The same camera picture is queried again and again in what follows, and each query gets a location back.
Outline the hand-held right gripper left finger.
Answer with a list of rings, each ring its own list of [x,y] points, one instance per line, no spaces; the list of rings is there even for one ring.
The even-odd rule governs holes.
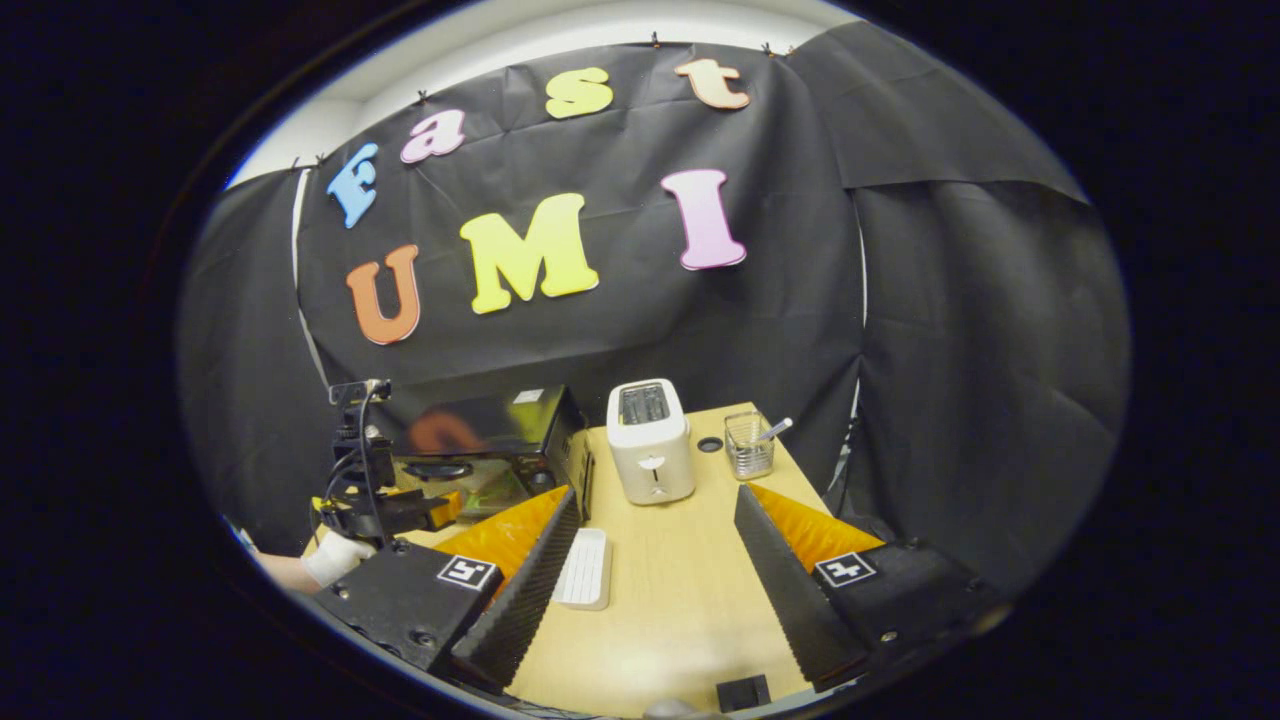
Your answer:
[[[435,547],[396,539],[315,600],[369,643],[436,676],[508,687],[581,527],[563,486]]]

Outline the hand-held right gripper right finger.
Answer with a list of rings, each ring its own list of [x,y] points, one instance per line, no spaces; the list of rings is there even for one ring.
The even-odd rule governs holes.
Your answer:
[[[909,674],[1001,618],[1001,594],[920,539],[881,539],[756,483],[733,524],[817,691]]]

